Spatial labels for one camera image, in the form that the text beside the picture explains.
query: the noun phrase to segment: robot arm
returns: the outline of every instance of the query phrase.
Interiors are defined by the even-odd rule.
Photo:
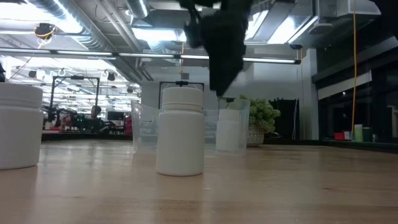
[[[195,9],[195,4],[212,6],[216,2],[220,1],[180,0],[180,5],[191,15],[184,27],[187,42],[193,48],[205,48],[210,58],[210,90],[223,96],[243,69],[244,38],[253,0],[222,0],[219,11],[203,18]]]

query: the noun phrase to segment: ductwork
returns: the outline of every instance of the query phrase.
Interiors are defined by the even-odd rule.
[[[86,37],[74,37],[76,41],[84,45],[90,51],[114,52],[116,48],[95,26],[93,21],[71,0],[26,0],[42,11],[49,13],[70,24],[78,24],[82,28],[80,34],[90,35]],[[135,72],[125,59],[117,58],[108,61],[113,64],[122,75],[130,82],[140,83],[142,77]]]
[[[134,18],[142,19],[149,14],[149,5],[147,0],[126,0],[127,8]]]

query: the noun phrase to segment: ceiling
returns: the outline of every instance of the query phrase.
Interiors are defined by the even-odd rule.
[[[66,5],[66,19],[61,20],[51,14],[50,8],[45,8],[37,2],[52,2],[41,0],[28,0],[33,4],[6,4],[1,3],[0,14],[0,47],[57,50],[90,50],[113,52],[145,52],[206,55],[203,49],[191,49],[183,44],[186,38],[182,27],[190,19],[189,13],[181,9],[177,1],[148,0],[149,15],[143,19],[131,19],[125,0],[57,0],[59,4]],[[342,8],[352,0],[319,0],[313,5],[313,0],[255,1],[250,16],[249,30],[247,32],[246,57],[268,57],[296,59],[298,53],[289,47],[289,44],[302,45],[305,48],[325,47],[337,43],[347,35],[352,34],[352,11]],[[379,15],[374,11],[372,2],[358,0],[359,28],[369,24]],[[211,14],[214,9],[199,7],[202,14]],[[41,46],[43,40],[34,35],[34,28],[41,22],[55,24],[51,42]],[[308,33],[317,23],[329,23],[333,29],[323,35]],[[90,35],[96,44],[101,44],[96,50],[89,46],[84,37]],[[179,72],[189,73],[191,76],[199,75],[208,79],[208,61],[206,60],[175,60],[175,59],[129,59],[122,61],[105,60],[101,58],[51,58],[51,57],[17,57],[3,54],[1,60],[8,61],[12,82],[41,83],[49,85],[52,75],[65,71],[67,75],[80,75],[85,77],[98,77],[101,79],[100,95],[126,95],[126,88],[130,83],[165,81],[179,78]],[[44,79],[30,78],[31,70],[43,70]],[[107,74],[114,72],[116,80],[113,83],[107,80]],[[88,80],[70,80],[70,85],[90,85]],[[69,94],[67,86],[60,85],[59,93]],[[87,91],[95,91],[90,87],[80,87]],[[131,97],[139,99],[141,90],[137,87]]]

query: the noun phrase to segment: clear plastic container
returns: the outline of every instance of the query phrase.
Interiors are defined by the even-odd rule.
[[[141,105],[132,101],[132,129],[134,150],[152,150],[157,148],[158,108]],[[249,127],[250,101],[234,100],[227,102],[220,100],[220,109],[239,111],[239,147],[230,151],[216,150],[216,134],[219,110],[203,110],[205,115],[205,154],[213,156],[244,156],[246,154],[247,135]]]

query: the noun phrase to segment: desk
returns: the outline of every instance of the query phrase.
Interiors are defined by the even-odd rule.
[[[0,171],[0,223],[398,223],[398,155],[264,146],[167,177],[129,141],[42,145],[38,166]]]

